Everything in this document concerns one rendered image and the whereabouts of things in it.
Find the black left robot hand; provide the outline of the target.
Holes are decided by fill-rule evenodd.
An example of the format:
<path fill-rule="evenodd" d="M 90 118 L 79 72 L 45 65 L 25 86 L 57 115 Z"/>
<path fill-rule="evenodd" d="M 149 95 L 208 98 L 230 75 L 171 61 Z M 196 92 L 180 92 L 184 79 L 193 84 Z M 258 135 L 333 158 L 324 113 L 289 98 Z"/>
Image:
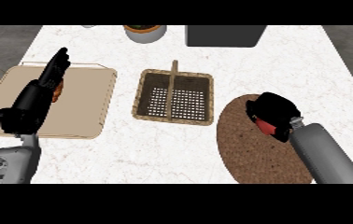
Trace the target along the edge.
<path fill-rule="evenodd" d="M 36 133 L 48 114 L 53 93 L 69 66 L 67 49 L 62 48 L 53 55 L 38 79 L 31 80 L 20 91 L 11 107 L 0 109 L 0 126 L 4 133 Z"/>

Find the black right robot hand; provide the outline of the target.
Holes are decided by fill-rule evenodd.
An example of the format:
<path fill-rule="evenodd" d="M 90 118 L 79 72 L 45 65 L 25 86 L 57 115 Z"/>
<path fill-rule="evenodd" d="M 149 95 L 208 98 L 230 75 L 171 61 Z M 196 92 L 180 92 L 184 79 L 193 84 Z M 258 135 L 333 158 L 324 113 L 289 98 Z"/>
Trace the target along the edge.
<path fill-rule="evenodd" d="M 285 143 L 292 129 L 290 118 L 301 116 L 293 103 L 274 93 L 264 92 L 255 101 L 246 101 L 245 113 L 254 123 L 261 119 L 276 127 L 276 134 L 271 136 Z"/>

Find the red bell pepper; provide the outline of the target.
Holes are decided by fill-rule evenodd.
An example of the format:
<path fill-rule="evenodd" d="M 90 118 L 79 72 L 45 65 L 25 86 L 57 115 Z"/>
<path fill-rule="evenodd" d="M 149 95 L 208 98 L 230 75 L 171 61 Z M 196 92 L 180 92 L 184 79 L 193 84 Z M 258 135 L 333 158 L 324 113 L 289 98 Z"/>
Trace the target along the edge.
<path fill-rule="evenodd" d="M 265 134 L 265 135 L 276 134 L 276 127 L 271 124 L 268 124 L 264 120 L 256 119 L 255 124 L 256 124 L 262 134 Z"/>

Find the brown round woven placemat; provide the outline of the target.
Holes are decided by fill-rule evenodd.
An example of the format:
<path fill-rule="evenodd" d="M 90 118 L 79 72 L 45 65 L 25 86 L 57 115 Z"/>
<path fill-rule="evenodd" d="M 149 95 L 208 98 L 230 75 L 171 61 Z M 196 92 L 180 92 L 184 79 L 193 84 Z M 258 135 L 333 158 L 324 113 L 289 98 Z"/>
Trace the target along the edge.
<path fill-rule="evenodd" d="M 240 184 L 310 184 L 313 177 L 289 143 L 264 135 L 245 113 L 245 102 L 256 94 L 234 98 L 217 123 L 218 155 Z"/>

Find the orange vegetable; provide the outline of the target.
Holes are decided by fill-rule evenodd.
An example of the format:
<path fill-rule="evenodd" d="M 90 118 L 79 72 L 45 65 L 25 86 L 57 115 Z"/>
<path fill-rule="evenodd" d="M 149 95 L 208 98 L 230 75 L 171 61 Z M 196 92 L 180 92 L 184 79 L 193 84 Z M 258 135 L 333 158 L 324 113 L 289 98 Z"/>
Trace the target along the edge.
<path fill-rule="evenodd" d="M 59 95 L 62 93 L 62 89 L 63 89 L 63 79 L 59 82 L 59 85 L 54 88 L 53 91 L 53 96 L 51 96 L 51 102 L 54 103 L 57 101 Z"/>

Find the beige cutting board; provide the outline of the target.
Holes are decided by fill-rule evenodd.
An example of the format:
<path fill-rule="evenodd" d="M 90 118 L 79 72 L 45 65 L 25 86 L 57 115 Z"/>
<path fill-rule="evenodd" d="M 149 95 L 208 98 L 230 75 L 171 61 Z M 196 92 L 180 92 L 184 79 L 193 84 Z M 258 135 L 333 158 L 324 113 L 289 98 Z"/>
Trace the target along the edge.
<path fill-rule="evenodd" d="M 0 79 L 0 108 L 11 106 L 42 70 L 42 63 L 25 63 L 8 69 Z M 36 132 L 39 138 L 93 139 L 100 135 L 115 79 L 116 71 L 98 64 L 75 63 L 67 68 L 62 93 Z"/>

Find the dark grey appliance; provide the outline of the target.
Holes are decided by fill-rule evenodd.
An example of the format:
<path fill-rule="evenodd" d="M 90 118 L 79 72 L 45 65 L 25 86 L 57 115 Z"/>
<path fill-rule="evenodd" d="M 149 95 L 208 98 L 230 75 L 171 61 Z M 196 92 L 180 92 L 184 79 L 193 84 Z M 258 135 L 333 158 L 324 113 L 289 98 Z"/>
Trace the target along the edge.
<path fill-rule="evenodd" d="M 259 41 L 265 25 L 187 25 L 187 47 L 252 48 Z"/>

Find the grey plant pot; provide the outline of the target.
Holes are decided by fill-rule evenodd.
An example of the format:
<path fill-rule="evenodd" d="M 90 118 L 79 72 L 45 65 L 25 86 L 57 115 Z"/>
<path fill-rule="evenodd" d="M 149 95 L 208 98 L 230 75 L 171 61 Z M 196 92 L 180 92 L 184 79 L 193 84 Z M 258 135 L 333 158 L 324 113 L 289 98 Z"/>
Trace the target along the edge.
<path fill-rule="evenodd" d="M 140 44 L 153 43 L 163 36 L 166 32 L 165 25 L 125 25 L 127 37 Z"/>

